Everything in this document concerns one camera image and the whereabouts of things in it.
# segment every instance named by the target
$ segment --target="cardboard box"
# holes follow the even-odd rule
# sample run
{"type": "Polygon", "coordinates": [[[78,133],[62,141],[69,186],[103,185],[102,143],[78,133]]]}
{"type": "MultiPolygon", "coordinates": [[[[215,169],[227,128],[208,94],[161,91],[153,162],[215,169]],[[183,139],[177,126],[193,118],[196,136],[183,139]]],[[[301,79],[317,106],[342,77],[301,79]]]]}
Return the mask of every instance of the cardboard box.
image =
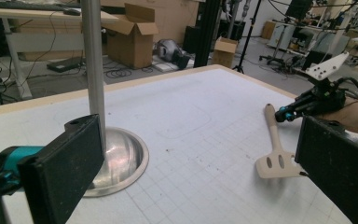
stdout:
{"type": "Polygon", "coordinates": [[[212,64],[221,64],[231,68],[237,45],[238,42],[236,40],[219,37],[214,44],[212,64]]]}
{"type": "Polygon", "coordinates": [[[115,15],[118,21],[103,24],[107,30],[107,53],[111,60],[130,68],[152,64],[153,35],[158,33],[155,10],[125,4],[126,15],[115,15]]]}
{"type": "Polygon", "coordinates": [[[264,23],[263,32],[261,33],[261,38],[271,39],[274,29],[275,29],[275,22],[274,21],[266,21],[264,23]]]}
{"type": "Polygon", "coordinates": [[[195,26],[199,2],[188,0],[101,0],[104,7],[124,7],[124,3],[155,9],[158,34],[153,41],[172,39],[179,46],[184,43],[187,26],[195,26]]]}

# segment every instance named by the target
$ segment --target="black cable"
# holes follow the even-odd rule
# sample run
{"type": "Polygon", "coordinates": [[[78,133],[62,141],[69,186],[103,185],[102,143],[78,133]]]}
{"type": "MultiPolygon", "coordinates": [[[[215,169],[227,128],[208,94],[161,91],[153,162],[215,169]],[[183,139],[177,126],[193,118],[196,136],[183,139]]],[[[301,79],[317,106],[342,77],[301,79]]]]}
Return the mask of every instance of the black cable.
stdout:
{"type": "Polygon", "coordinates": [[[336,83],[339,86],[340,84],[342,84],[343,82],[345,82],[347,80],[351,81],[358,89],[358,81],[356,79],[354,79],[353,77],[342,77],[339,80],[337,80],[336,83]]]}

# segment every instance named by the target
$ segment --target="monitor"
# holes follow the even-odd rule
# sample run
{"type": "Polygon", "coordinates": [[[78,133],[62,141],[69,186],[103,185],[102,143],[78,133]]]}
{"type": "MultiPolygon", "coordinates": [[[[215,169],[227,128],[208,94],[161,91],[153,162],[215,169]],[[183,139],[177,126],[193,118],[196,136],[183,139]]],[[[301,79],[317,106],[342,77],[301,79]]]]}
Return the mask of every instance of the monitor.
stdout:
{"type": "Polygon", "coordinates": [[[302,21],[304,20],[307,12],[310,10],[312,4],[312,0],[292,0],[289,8],[287,8],[285,16],[293,17],[298,21],[302,21]]]}

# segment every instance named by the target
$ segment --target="white table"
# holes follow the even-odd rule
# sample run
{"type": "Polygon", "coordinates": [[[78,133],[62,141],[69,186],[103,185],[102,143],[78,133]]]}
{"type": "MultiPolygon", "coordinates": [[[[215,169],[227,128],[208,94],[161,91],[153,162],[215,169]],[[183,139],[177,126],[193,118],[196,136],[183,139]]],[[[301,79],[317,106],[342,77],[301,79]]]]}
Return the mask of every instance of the white table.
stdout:
{"type": "MultiPolygon", "coordinates": [[[[144,174],[122,191],[84,198],[68,223],[350,223],[306,177],[258,177],[272,146],[264,107],[294,95],[212,65],[105,86],[106,126],[140,136],[144,174]]],[[[0,106],[0,151],[44,146],[88,115],[87,91],[0,106]]],[[[301,119],[279,124],[296,150],[301,119]]],[[[5,197],[12,223],[32,223],[22,192],[5,197]]]]}
{"type": "MultiPolygon", "coordinates": [[[[8,19],[26,20],[45,20],[45,21],[81,21],[80,16],[63,15],[62,12],[40,11],[40,10],[18,10],[0,8],[0,18],[2,19],[7,45],[16,72],[16,83],[23,100],[32,98],[31,91],[27,83],[27,76],[21,70],[18,52],[35,52],[49,50],[77,50],[84,48],[82,34],[22,34],[12,33],[8,19]]],[[[101,22],[110,23],[117,18],[105,12],[101,12],[101,22]]]]}

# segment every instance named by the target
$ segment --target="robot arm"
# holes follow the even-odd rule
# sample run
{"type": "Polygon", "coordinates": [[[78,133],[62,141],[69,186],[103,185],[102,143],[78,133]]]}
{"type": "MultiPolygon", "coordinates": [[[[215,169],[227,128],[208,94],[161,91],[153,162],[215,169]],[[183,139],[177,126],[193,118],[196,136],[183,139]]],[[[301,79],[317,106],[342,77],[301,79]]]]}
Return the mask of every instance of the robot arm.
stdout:
{"type": "Polygon", "coordinates": [[[275,119],[278,122],[293,121],[305,115],[316,116],[344,107],[346,90],[341,89],[339,85],[350,80],[358,88],[358,82],[351,77],[342,77],[330,82],[328,77],[338,70],[348,56],[349,53],[344,52],[307,69],[309,81],[315,86],[299,95],[290,105],[282,106],[275,113],[275,119]]]}

